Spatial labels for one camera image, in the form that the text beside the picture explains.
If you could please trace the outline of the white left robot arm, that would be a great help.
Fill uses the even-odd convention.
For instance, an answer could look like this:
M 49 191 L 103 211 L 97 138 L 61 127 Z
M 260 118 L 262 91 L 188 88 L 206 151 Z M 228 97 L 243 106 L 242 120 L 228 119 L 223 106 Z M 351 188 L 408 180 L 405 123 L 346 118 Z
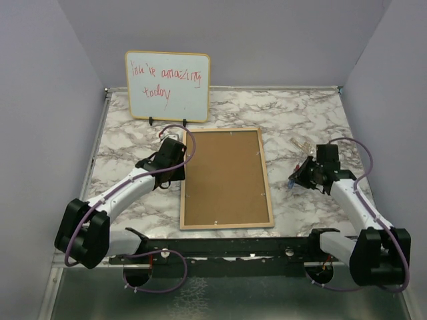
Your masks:
M 184 155 L 187 147 L 167 137 L 159 151 L 142 159 L 118 183 L 86 201 L 72 200 L 65 209 L 54 246 L 65 254 L 68 267 L 81 264 L 96 267 L 105 257 L 125 255 L 140 263 L 147 256 L 145 236 L 128 227 L 112 231 L 111 224 L 131 204 L 164 183 L 185 178 Z

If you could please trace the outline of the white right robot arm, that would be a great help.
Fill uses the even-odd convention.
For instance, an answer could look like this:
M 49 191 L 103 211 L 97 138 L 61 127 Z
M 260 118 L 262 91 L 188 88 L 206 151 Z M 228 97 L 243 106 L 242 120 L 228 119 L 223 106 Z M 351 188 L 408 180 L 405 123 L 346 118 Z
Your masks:
M 306 160 L 289 177 L 306 189 L 321 187 L 348 215 L 358 237 L 352 240 L 336 229 L 314 229 L 308 237 L 308 256 L 321 261 L 331 255 L 349 267 L 360 287 L 377 286 L 402 292 L 410 281 L 411 236 L 386 220 L 359 188 L 361 179 L 342 169 L 334 141 L 319 144 L 316 155 Z

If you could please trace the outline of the blue red screwdriver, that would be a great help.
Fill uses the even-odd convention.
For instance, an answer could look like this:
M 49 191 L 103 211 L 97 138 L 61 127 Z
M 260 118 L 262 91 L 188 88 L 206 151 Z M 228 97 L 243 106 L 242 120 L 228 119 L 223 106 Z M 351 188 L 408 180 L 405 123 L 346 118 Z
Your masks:
M 295 181 L 293 179 L 288 180 L 288 189 L 292 189 L 295 185 Z

